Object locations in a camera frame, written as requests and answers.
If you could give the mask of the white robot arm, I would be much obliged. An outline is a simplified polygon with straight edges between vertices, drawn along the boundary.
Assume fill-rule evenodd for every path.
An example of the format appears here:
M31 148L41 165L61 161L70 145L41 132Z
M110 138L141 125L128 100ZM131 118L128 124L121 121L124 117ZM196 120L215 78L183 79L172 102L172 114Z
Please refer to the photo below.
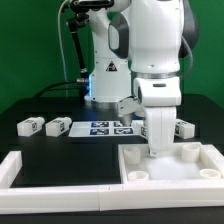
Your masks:
M179 59L192 54L198 24L189 0L70 0L90 20L95 66L84 101L113 106L125 125L145 118L149 153L156 157L174 141L181 104Z

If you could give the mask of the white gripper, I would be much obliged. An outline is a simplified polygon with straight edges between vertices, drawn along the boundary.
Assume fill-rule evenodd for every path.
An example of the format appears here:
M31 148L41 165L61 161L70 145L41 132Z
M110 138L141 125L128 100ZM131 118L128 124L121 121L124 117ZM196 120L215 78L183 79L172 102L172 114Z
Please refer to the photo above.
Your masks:
M118 117L124 126L132 122L131 114L145 117L151 157L172 148L176 107L181 104L179 78L134 79L134 95L118 102Z

